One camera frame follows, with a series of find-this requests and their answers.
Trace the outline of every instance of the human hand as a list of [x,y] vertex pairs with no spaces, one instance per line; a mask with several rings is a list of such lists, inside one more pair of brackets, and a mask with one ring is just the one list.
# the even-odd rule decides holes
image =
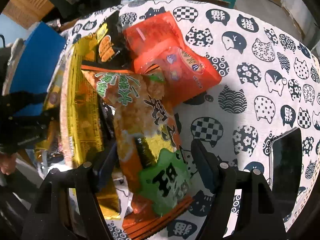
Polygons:
[[12,154],[7,156],[5,154],[0,154],[0,169],[3,174],[10,175],[16,169],[16,158],[17,154]]

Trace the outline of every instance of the wooden surface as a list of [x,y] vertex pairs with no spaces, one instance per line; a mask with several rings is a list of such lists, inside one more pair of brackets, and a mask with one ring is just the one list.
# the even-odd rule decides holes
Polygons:
[[49,0],[10,0],[3,13],[28,29],[47,15],[53,7]]

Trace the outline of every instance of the cat pattern tablecloth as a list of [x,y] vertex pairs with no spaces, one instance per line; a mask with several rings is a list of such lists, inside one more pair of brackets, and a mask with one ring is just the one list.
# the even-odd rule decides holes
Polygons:
[[[188,0],[136,0],[95,12],[64,33],[67,43],[60,58],[79,38],[95,32],[103,19],[115,10],[120,10],[120,21],[124,25],[135,25],[170,11],[186,44],[207,57],[223,77],[219,85],[175,108],[183,154],[190,171],[190,194],[195,200],[188,211],[149,239],[194,240],[214,201],[190,153],[194,138],[201,139],[208,152],[234,168],[259,169],[272,186],[270,144],[298,127],[302,134],[303,165],[295,207],[284,218],[288,230],[308,200],[319,172],[317,60],[293,37],[256,17]],[[241,190],[236,190],[225,236],[234,231],[240,199]],[[114,239],[127,238],[121,221],[108,221],[108,226]]]

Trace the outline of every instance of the plastic bag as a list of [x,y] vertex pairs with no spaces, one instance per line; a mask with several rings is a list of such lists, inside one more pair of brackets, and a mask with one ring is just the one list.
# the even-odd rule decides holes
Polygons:
[[130,67],[129,51],[118,32],[119,11],[106,18],[93,35],[84,62],[93,68],[126,69]]
[[[68,85],[62,97],[67,98],[61,102],[67,102],[67,105],[60,109],[60,130],[64,159],[70,168],[77,168],[86,161],[93,162],[97,153],[103,150],[98,95],[81,72],[82,59],[89,52],[94,36],[80,39],[70,51],[72,57],[66,63],[68,73],[65,74],[68,75],[64,76],[64,82]],[[114,181],[109,181],[96,196],[105,219],[120,219]]]
[[170,12],[127,28],[124,36],[135,53],[133,65],[136,73],[144,74],[157,67],[163,70],[170,86],[169,96],[173,106],[221,81],[221,76],[209,60],[184,43]]
[[185,197],[189,175],[162,72],[83,73],[116,108],[117,152],[130,191],[150,199],[157,215],[168,213]]

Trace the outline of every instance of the screw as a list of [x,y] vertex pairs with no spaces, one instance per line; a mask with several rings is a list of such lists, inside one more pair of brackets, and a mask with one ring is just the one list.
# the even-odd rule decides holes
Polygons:
[[56,173],[57,171],[59,171],[58,168],[53,168],[53,169],[50,170],[50,173],[51,173],[51,174],[54,174],[54,173]]
[[227,163],[220,163],[220,167],[223,169],[227,169],[229,165]]
[[258,170],[258,169],[253,169],[253,173],[256,174],[256,175],[260,175],[260,174],[261,174],[261,171]]
[[83,164],[83,166],[84,166],[85,168],[89,168],[89,167],[91,166],[91,162],[85,162],[85,163]]

